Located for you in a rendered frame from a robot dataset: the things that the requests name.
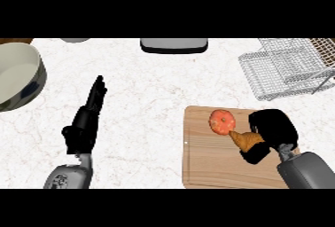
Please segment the golden brown croissant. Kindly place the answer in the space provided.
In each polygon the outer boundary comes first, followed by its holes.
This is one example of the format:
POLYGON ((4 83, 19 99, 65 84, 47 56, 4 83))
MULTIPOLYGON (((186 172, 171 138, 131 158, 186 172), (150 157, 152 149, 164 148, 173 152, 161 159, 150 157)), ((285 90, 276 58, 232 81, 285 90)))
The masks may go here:
POLYGON ((248 150, 252 148, 255 144, 264 142, 260 133, 254 132, 237 133, 235 131, 230 131, 229 136, 232 137, 233 142, 243 153, 248 152, 248 150))

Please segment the brown wicker basket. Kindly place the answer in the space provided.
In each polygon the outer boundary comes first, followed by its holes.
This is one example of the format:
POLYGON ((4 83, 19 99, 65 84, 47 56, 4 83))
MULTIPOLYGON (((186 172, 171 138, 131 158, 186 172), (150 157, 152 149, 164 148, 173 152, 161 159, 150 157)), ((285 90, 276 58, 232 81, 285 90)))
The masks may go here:
POLYGON ((335 38, 310 38, 311 57, 319 65, 335 67, 335 38))

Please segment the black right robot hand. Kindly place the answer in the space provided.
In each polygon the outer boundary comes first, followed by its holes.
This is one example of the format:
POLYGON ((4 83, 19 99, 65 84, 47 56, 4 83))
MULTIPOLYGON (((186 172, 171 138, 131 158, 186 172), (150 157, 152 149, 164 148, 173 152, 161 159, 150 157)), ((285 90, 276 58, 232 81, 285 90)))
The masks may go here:
POLYGON ((249 164, 258 164, 273 148, 279 153, 280 161, 289 160, 295 154, 298 134, 295 126, 279 109, 264 109, 248 116, 252 133, 258 133, 263 142, 257 142, 246 152, 239 151, 249 164))

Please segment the large cream bowl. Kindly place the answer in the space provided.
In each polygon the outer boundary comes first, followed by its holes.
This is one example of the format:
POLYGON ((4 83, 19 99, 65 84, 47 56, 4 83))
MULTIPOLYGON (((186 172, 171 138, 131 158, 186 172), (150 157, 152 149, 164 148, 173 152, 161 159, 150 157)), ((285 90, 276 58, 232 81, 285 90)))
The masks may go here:
POLYGON ((26 105, 40 95, 47 72, 35 47, 26 43, 0 44, 0 112, 26 105))

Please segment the pale wooden cutting board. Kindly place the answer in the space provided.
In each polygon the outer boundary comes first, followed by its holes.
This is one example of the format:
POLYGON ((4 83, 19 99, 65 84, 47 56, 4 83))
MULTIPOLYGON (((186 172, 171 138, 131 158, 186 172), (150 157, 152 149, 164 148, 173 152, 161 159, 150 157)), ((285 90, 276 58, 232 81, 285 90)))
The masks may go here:
POLYGON ((186 188, 286 189, 276 166, 277 152, 257 165, 245 162, 230 136, 218 136, 209 128, 215 107, 187 106, 183 120, 181 182, 186 188))

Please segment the grey flat appliance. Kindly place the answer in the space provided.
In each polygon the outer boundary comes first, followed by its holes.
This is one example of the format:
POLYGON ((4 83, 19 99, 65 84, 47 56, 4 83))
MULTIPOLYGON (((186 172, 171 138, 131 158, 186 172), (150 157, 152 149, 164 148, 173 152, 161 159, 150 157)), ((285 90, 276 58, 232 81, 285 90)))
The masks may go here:
POLYGON ((142 38, 142 50, 159 54, 202 53, 208 48, 207 38, 142 38))

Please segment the orange round fruit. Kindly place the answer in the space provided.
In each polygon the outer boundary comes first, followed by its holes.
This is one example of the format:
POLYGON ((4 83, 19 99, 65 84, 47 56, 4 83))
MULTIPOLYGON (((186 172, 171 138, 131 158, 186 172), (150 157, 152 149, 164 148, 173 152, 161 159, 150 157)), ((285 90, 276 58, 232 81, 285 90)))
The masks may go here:
POLYGON ((236 127, 235 116, 223 109, 212 111, 208 122, 212 132, 221 136, 226 136, 236 127))

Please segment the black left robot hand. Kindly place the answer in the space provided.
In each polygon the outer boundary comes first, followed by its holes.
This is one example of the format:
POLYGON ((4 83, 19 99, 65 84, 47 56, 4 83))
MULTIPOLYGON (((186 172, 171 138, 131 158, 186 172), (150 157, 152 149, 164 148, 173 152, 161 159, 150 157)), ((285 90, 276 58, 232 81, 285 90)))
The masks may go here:
POLYGON ((62 129, 68 154, 91 153, 106 92, 103 76, 99 75, 88 92, 87 103, 78 108, 72 124, 62 129))

